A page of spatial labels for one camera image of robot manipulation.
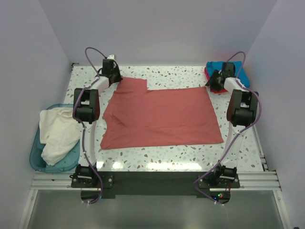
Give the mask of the salmon pink t shirt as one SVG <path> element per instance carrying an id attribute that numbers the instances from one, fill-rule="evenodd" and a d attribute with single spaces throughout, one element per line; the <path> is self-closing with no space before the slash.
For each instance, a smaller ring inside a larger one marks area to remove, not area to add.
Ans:
<path id="1" fill-rule="evenodd" d="M 125 77 L 103 113 L 101 149 L 223 143 L 204 87 L 149 90 L 145 79 Z"/>

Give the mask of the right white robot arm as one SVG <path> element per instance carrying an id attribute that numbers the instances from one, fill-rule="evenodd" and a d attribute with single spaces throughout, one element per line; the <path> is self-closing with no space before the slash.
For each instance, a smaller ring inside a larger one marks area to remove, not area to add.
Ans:
<path id="1" fill-rule="evenodd" d="M 228 136 L 224 153 L 214 169 L 222 176 L 227 172 L 231 176 L 237 171 L 239 150 L 246 131 L 255 123 L 258 107 L 258 94 L 250 91 L 237 77 L 233 62 L 224 62 L 220 70 L 214 70 L 206 86 L 214 91 L 226 90 L 230 101 L 226 111 Z"/>

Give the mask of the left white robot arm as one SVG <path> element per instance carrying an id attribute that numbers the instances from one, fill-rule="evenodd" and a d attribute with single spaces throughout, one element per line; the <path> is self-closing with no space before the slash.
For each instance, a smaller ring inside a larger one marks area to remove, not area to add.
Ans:
<path id="1" fill-rule="evenodd" d="M 112 84 L 122 80 L 115 55 L 110 55 L 102 61 L 102 68 L 97 72 L 92 83 L 84 88 L 74 90 L 72 117 L 79 123 L 80 159 L 78 164 L 83 167 L 93 167 L 95 155 L 95 128 L 100 118 L 100 94 Z"/>

